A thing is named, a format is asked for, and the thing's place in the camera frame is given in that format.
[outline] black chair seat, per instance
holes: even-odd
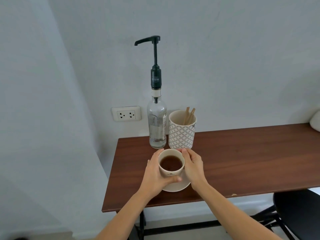
[[[285,225],[301,240],[320,239],[320,195],[304,189],[274,193],[275,208]]]

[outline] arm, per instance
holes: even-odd
[[[159,172],[158,157],[163,151],[156,151],[148,160],[139,190],[130,198],[118,214],[96,236],[95,240],[127,240],[134,222],[147,203],[168,184],[180,182],[178,176],[162,178]]]
[[[212,213],[234,240],[281,240],[276,234],[248,216],[211,187],[203,171],[201,157],[191,149],[182,149],[185,171],[192,188],[207,203]]]

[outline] left arm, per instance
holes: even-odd
[[[163,149],[156,151],[151,160],[148,160],[139,190],[96,236],[95,240],[127,240],[136,219],[147,203],[158,195],[166,185],[182,180],[178,176],[161,177],[158,157],[162,151]]]

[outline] coffee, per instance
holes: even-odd
[[[169,155],[161,160],[160,166],[167,171],[177,171],[182,167],[182,162],[178,157]]]

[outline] pump nozzle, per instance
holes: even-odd
[[[154,35],[147,37],[138,41],[135,41],[134,45],[145,43],[151,41],[153,43],[153,55],[154,55],[154,65],[151,69],[151,88],[154,90],[161,89],[161,69],[158,66],[158,55],[157,55],[157,44],[160,41],[160,36]]]

